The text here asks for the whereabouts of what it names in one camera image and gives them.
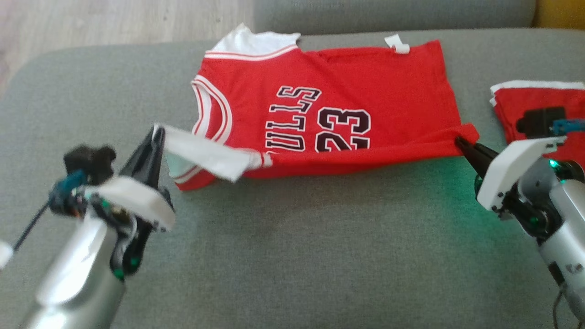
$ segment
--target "sofa backrest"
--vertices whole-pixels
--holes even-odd
[[[520,28],[536,0],[252,0],[255,32]]]

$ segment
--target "armhole trim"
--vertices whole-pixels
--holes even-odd
[[[215,87],[209,80],[201,75],[197,75],[191,82],[191,85],[193,87],[193,91],[195,91],[199,112],[199,118],[193,126],[192,133],[194,135],[207,138],[206,135],[209,130],[209,122],[212,115],[211,98],[213,97],[213,99],[219,105],[222,122],[218,131],[215,132],[215,135],[209,139],[222,145],[225,144],[230,134],[232,133],[233,124],[232,108],[229,106],[227,98],[223,93],[220,92],[219,89],[217,89],[217,87]],[[178,184],[186,183],[200,171],[200,167],[193,166],[190,169],[187,169],[184,173],[173,177],[173,180]]]

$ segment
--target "wooden floor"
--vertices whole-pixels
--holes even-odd
[[[0,0],[0,97],[30,59],[96,44],[218,39],[251,0]]]

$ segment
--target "red basketball jersey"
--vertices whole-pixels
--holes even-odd
[[[258,153],[244,176],[341,174],[398,162],[459,156],[461,125],[438,41],[408,54],[384,47],[303,52],[298,33],[252,33],[240,25],[205,53],[192,86],[193,133]],[[179,189],[213,175],[171,168]]]
[[[492,86],[491,104],[502,123],[506,140],[526,139],[516,130],[516,122],[526,111],[547,107],[564,107],[567,119],[585,118],[585,84],[560,81],[514,80]],[[556,160],[574,160],[585,167],[585,133],[567,135],[565,145],[544,156]]]

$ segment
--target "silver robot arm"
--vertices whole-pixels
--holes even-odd
[[[117,240],[116,230],[88,209],[19,328],[109,328],[125,291],[110,267]]]
[[[502,220],[518,220],[536,239],[560,293],[577,319],[585,322],[583,169],[574,161],[542,157],[563,146],[566,138],[518,140],[499,154],[462,138],[456,144],[478,174],[477,201]]]
[[[151,231],[173,229],[168,191],[159,189],[165,130],[155,126],[118,175],[108,147],[80,146],[65,155],[67,178],[58,182],[14,247],[0,242],[0,270],[42,211],[77,217],[77,229],[51,265],[19,328],[109,328],[140,266]]]

